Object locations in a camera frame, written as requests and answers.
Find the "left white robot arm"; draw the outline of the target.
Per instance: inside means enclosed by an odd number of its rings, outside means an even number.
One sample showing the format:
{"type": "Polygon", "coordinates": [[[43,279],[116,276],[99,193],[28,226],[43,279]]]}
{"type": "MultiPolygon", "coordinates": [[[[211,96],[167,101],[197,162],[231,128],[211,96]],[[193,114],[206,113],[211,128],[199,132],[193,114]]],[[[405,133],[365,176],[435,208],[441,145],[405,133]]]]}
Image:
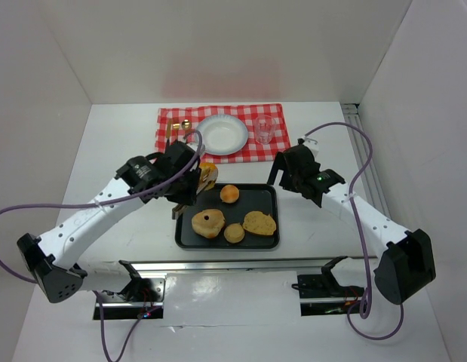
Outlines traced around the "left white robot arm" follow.
{"type": "Polygon", "coordinates": [[[201,163],[197,149],[175,142],[165,152],[130,158],[107,186],[59,226],[39,236],[25,234],[17,246],[26,267],[51,303],[63,302],[79,290],[117,294],[126,301],[147,294],[151,284],[130,262],[78,265],[82,254],[103,234],[149,201],[175,203],[173,219],[212,189],[218,170],[201,163]]]}

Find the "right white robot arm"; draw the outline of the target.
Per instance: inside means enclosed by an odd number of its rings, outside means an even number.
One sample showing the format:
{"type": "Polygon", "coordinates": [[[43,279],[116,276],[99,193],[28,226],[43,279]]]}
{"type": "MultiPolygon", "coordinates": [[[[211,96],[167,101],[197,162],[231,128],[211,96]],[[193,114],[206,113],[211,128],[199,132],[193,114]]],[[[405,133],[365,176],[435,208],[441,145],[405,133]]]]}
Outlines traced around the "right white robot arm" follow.
{"type": "Polygon", "coordinates": [[[349,189],[334,170],[322,170],[304,140],[276,154],[267,183],[281,171],[280,187],[301,194],[351,229],[362,230],[379,259],[375,285],[389,302],[400,305],[436,278],[431,238],[422,229],[399,225],[349,189]]]}

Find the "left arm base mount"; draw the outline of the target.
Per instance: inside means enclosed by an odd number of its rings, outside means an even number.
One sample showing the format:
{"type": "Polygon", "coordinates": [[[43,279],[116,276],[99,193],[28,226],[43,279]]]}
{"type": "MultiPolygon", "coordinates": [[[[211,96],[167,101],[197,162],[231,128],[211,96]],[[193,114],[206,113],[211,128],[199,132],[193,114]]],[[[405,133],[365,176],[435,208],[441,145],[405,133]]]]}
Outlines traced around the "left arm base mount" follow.
{"type": "Polygon", "coordinates": [[[93,319],[107,321],[159,320],[164,317],[166,276],[154,273],[142,276],[130,262],[105,262],[96,270],[100,283],[93,319]]]}

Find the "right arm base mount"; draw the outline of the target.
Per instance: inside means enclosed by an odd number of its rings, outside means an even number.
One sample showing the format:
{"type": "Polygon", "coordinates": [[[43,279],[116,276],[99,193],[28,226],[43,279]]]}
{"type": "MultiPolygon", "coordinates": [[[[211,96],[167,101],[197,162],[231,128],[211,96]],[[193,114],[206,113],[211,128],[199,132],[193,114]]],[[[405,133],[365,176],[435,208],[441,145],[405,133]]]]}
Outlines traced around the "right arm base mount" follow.
{"type": "Polygon", "coordinates": [[[346,314],[352,306],[353,312],[359,313],[357,303],[361,301],[364,288],[341,286],[332,273],[346,259],[347,256],[338,256],[323,265],[316,274],[297,276],[297,282],[291,288],[299,294],[303,317],[346,314]]]}

